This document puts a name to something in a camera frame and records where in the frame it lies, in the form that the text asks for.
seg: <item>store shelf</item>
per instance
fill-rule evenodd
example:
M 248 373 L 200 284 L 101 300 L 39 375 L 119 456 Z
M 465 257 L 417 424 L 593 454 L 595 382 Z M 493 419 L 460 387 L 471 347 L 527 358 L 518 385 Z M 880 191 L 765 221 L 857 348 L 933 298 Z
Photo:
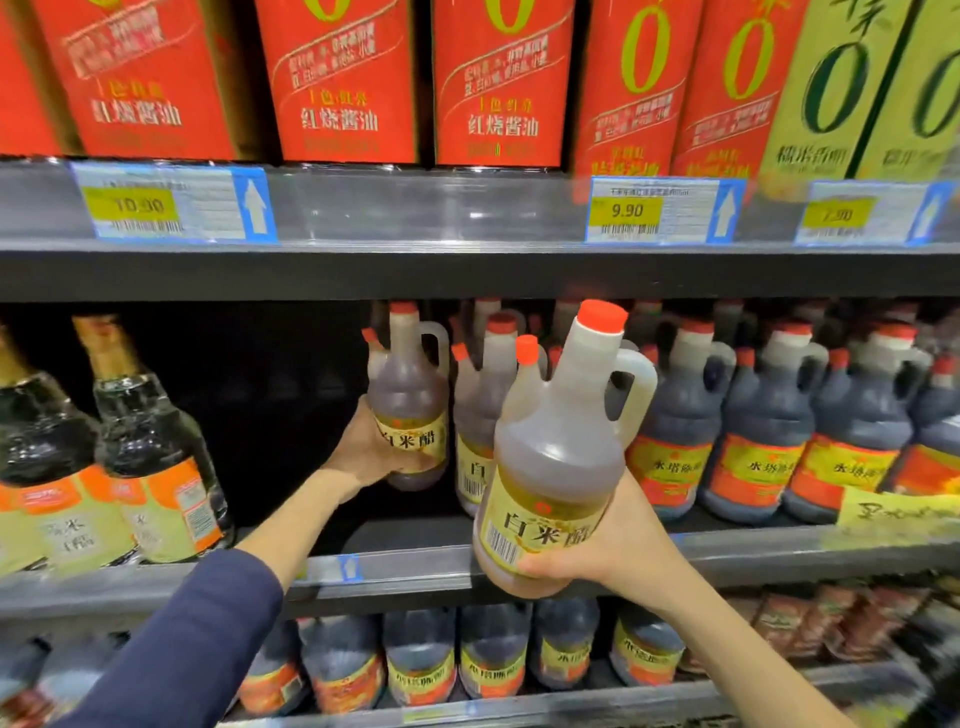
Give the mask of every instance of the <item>store shelf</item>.
M 0 163 L 0 302 L 887 296 L 960 293 L 960 209 L 933 242 L 795 248 L 803 206 L 752 203 L 729 246 L 583 243 L 543 172 L 270 170 L 279 245 L 97 240 L 58 163 Z

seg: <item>barcode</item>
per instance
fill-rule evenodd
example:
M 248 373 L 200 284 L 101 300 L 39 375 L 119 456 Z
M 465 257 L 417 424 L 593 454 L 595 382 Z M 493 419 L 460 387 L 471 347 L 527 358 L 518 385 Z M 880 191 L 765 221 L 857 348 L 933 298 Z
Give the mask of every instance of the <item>barcode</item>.
M 516 544 L 511 542 L 510 539 L 500 533 L 499 529 L 492 523 L 487 526 L 487 546 L 493 549 L 493 553 L 503 559 L 508 565 L 512 566 L 516 563 L 519 548 L 517 548 Z
M 180 220 L 111 220 L 110 226 L 119 232 L 183 233 Z

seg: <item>hand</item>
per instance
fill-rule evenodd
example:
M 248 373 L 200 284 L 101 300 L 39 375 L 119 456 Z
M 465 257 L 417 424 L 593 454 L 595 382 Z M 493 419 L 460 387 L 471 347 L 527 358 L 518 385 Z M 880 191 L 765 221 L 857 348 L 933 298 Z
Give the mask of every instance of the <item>hand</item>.
M 352 476 L 347 492 L 341 497 L 344 503 L 362 488 L 382 480 L 395 471 L 418 473 L 429 470 L 436 463 L 433 458 L 419 451 L 407 452 L 394 448 L 380 434 L 376 418 L 364 395 L 357 402 L 353 419 L 344 430 L 340 442 L 324 463 L 322 470 L 337 471 Z
M 628 470 L 589 539 L 526 554 L 517 568 L 527 576 L 595 581 L 653 612 L 668 609 L 670 586 L 695 573 Z

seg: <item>bottle handle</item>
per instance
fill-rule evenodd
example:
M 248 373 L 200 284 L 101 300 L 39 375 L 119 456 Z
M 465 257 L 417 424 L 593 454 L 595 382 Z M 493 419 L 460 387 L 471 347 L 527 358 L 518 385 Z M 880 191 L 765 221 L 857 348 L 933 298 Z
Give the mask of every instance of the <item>bottle handle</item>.
M 450 377 L 450 337 L 446 329 L 436 321 L 421 321 L 420 336 L 433 336 L 437 339 L 437 360 L 440 375 L 444 379 Z
M 650 408 L 654 394 L 657 392 L 657 369 L 653 362 L 640 352 L 631 349 L 620 349 L 616 353 L 615 372 L 624 372 L 634 376 L 634 383 L 630 386 L 627 399 L 623 403 L 620 417 L 613 421 L 613 429 L 623 449 L 634 441 L 636 432 Z

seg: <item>yellow-green packaging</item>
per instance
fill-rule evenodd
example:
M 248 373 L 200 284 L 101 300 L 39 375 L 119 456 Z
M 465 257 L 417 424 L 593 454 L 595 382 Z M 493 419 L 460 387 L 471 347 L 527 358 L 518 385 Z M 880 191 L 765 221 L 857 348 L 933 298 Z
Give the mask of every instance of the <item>yellow-green packaging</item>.
M 843 180 L 911 0 L 813 0 L 760 164 L 760 192 L 803 202 Z
M 935 180 L 958 133 L 960 2 L 923 0 L 856 177 Z

